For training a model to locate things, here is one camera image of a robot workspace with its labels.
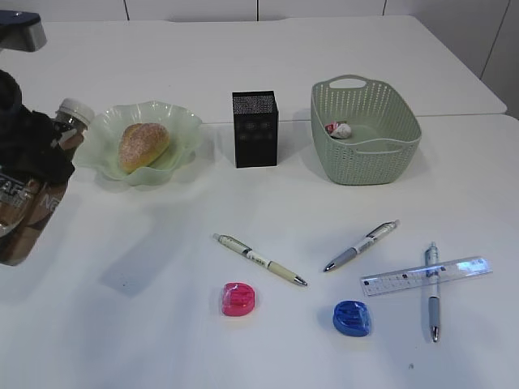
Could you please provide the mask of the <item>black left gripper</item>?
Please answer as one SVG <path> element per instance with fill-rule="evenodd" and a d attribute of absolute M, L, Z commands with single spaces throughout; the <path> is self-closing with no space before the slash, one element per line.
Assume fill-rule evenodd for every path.
<path fill-rule="evenodd" d="M 1 71 L 1 166 L 43 182 L 66 183 L 75 168 L 60 142 L 74 134 L 72 125 L 25 109 L 19 85 Z"/>

